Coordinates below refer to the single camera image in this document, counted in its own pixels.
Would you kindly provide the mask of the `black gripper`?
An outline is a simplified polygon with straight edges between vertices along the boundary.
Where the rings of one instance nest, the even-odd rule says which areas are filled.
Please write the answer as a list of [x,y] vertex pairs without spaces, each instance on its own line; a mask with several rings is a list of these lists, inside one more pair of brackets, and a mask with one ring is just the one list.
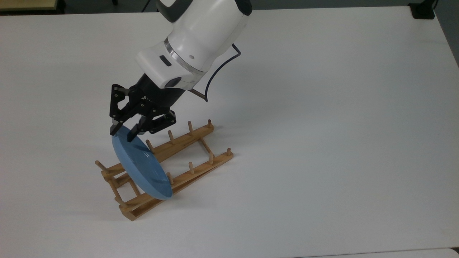
[[[183,89],[159,88],[146,74],[130,88],[113,84],[110,93],[109,115],[113,119],[110,135],[114,136],[121,126],[136,114],[146,115],[147,101],[160,107],[170,108],[185,93]],[[128,98],[128,103],[119,108],[118,103]],[[128,142],[144,133],[155,134],[176,123],[176,114],[169,110],[167,113],[154,119],[154,112],[143,116],[139,122],[128,132]]]

